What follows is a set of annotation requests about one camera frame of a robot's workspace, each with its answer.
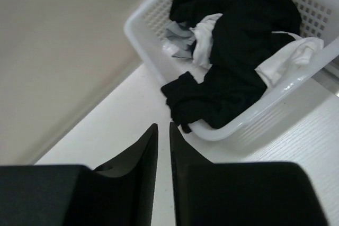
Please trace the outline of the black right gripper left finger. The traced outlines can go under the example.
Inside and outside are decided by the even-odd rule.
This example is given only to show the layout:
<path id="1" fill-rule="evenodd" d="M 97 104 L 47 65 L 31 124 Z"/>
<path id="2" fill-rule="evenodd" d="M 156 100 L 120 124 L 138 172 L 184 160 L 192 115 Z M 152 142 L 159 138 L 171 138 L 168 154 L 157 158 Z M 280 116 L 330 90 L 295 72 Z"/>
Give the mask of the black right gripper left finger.
<path id="1" fill-rule="evenodd" d="M 150 225 L 158 157 L 152 124 L 123 152 L 84 165 L 1 167 L 1 225 Z"/>

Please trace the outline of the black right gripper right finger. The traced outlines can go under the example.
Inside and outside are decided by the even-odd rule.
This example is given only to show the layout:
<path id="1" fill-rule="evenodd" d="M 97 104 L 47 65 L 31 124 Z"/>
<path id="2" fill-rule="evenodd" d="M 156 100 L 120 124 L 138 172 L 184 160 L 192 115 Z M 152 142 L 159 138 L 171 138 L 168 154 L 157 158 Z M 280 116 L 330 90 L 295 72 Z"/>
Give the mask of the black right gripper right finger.
<path id="1" fill-rule="evenodd" d="M 169 126 L 177 225 L 328 225 L 304 170 L 289 161 L 215 164 Z"/>

